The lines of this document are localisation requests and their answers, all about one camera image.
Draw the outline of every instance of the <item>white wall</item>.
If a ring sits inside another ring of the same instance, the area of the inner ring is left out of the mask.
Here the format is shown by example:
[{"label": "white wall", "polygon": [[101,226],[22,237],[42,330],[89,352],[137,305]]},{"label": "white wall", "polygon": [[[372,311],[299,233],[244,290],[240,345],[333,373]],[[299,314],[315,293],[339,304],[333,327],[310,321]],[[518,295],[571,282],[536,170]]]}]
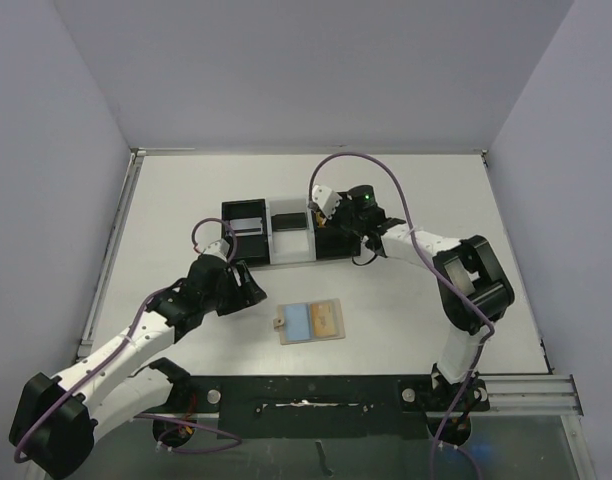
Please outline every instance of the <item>white wall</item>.
[{"label": "white wall", "polygon": [[490,151],[546,348],[612,480],[612,0],[577,0]]},{"label": "white wall", "polygon": [[55,0],[134,147],[488,147],[571,0]]},{"label": "white wall", "polygon": [[22,386],[73,359],[128,156],[52,3],[0,2],[0,480]]}]

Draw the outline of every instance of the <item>white table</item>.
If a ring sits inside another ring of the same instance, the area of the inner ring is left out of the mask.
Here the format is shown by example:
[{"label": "white table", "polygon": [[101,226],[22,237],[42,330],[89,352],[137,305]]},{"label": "white table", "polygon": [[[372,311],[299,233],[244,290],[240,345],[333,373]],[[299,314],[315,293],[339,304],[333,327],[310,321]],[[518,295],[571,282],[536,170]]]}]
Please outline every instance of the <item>white table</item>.
[{"label": "white table", "polygon": [[[306,194],[320,155],[148,156],[130,205],[93,349],[116,335],[150,292],[185,276],[196,258],[190,231],[219,217],[221,202]],[[413,220],[434,233],[486,237],[516,293],[486,347],[483,373],[545,373],[524,288],[478,155],[378,155],[402,183]],[[402,217],[393,185],[375,165],[341,158],[318,182],[336,190],[369,183],[380,206]],[[206,245],[218,225],[200,229]],[[435,278],[388,259],[358,268],[350,260],[255,270],[268,299],[227,316],[207,315],[201,327],[159,356],[196,375],[425,374],[448,332]],[[278,304],[341,300],[342,340],[282,346],[272,320]]]}]

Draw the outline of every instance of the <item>gray floor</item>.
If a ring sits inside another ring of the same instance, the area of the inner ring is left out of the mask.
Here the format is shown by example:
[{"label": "gray floor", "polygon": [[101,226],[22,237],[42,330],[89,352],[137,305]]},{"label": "gray floor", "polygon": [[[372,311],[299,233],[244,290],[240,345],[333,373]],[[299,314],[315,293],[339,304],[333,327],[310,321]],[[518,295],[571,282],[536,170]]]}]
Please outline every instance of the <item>gray floor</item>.
[{"label": "gray floor", "polygon": [[[315,439],[247,440],[227,452],[183,456],[155,453],[150,427],[149,421],[139,420],[111,432],[71,479],[329,478],[320,465]],[[187,446],[218,442],[222,440],[198,434]],[[404,442],[383,436],[324,440],[323,446],[334,479],[428,479],[429,441]],[[487,480],[578,479],[559,417],[475,418],[466,448]],[[440,453],[436,470],[437,480],[476,479],[468,461],[455,452]]]}]

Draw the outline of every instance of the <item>blue panel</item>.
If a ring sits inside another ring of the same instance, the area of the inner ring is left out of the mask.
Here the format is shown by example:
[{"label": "blue panel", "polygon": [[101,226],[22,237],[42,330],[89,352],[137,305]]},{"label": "blue panel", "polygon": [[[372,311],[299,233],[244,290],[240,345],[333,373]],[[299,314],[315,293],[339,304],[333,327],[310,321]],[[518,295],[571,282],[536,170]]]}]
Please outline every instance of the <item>blue panel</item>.
[{"label": "blue panel", "polygon": [[306,304],[286,305],[284,307],[284,333],[289,342],[310,340],[310,314]]}]

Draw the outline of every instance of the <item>screw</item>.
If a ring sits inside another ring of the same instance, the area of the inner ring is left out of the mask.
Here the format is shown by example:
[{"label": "screw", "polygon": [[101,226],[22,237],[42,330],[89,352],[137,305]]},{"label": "screw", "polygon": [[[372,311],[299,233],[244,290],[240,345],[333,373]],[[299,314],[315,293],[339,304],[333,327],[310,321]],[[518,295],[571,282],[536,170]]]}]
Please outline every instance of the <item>screw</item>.
[{"label": "screw", "polygon": [[222,398],[222,394],[219,393],[219,390],[209,390],[208,394],[206,395],[206,400],[208,400],[208,403],[210,403],[211,405],[216,405],[219,403],[219,401]]},{"label": "screw", "polygon": [[413,403],[415,401],[415,390],[413,390],[412,388],[406,388],[402,392],[402,398],[407,403]]}]

